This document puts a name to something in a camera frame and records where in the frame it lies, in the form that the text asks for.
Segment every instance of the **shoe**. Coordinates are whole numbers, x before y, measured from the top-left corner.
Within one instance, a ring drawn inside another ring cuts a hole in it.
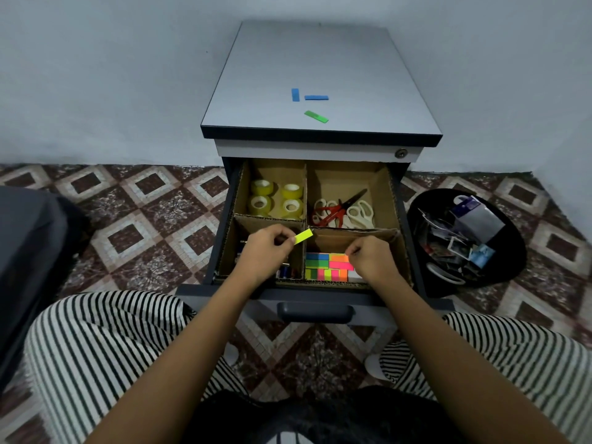
[[[389,380],[386,375],[382,372],[380,367],[379,361],[380,355],[377,353],[373,353],[368,355],[364,360],[364,366],[366,367],[366,372],[369,373],[371,376],[378,380]]]
[[[224,360],[228,363],[229,366],[234,366],[234,364],[239,361],[239,350],[236,346],[233,346],[230,343],[226,343],[226,347],[224,348],[223,354]]]

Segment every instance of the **person's left hand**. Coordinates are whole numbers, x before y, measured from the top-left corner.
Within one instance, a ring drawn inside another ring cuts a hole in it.
[[[247,244],[236,263],[233,275],[253,283],[253,289],[276,273],[294,248],[296,234],[281,224],[273,224],[249,235]],[[284,237],[281,245],[276,238]]]

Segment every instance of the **hand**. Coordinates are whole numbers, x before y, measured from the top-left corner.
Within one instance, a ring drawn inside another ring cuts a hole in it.
[[[356,272],[375,291],[384,283],[392,283],[393,278],[401,278],[389,244],[384,240],[374,236],[358,238],[349,245],[345,253]]]
[[[281,224],[273,224],[249,235],[232,274],[253,283],[253,289],[276,273],[294,248],[296,234]],[[284,237],[281,245],[275,240]]]

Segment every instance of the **white eraser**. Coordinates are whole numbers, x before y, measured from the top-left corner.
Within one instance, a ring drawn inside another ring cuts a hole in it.
[[[364,282],[364,279],[356,273],[355,271],[348,271],[347,272],[347,281],[348,282]]]

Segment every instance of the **trash bin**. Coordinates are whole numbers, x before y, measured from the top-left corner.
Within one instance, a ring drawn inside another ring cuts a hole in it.
[[[443,224],[452,224],[455,216],[452,215],[450,210],[455,207],[455,198],[459,195],[471,196],[470,193],[455,189],[439,188],[429,190],[418,195],[407,212],[425,290],[427,295],[432,298],[440,298],[456,294],[459,291],[512,280],[526,266],[526,245],[520,231],[497,207],[474,195],[474,198],[503,222],[501,230],[485,242],[487,246],[495,250],[495,253],[483,268],[478,269],[479,275],[474,276],[471,274],[472,280],[467,279],[462,273],[450,270],[450,266],[444,267],[441,258],[437,261],[432,257],[433,254],[430,255],[426,251],[417,236],[418,233],[425,233],[422,231],[422,228],[426,227],[424,215],[428,214],[431,218],[442,220]]]

